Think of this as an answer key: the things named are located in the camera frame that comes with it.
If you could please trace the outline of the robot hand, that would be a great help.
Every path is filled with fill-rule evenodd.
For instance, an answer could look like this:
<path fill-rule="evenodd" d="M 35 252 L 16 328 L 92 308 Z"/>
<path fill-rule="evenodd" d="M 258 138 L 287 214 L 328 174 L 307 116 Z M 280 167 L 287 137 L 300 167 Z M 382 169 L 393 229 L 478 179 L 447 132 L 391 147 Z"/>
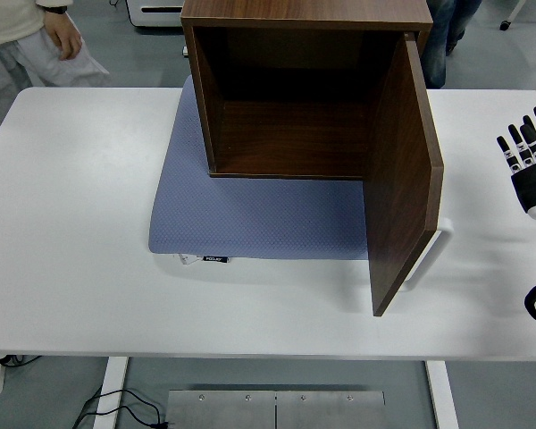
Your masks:
<path fill-rule="evenodd" d="M 536 106 L 533 108 L 536 119 Z M 536 220 L 536 127 L 529 115 L 523 117 L 523 124 L 508 126 L 515 142 L 516 152 L 510 148 L 503 136 L 497 137 L 507 165 L 518 201 L 526 214 Z"/>

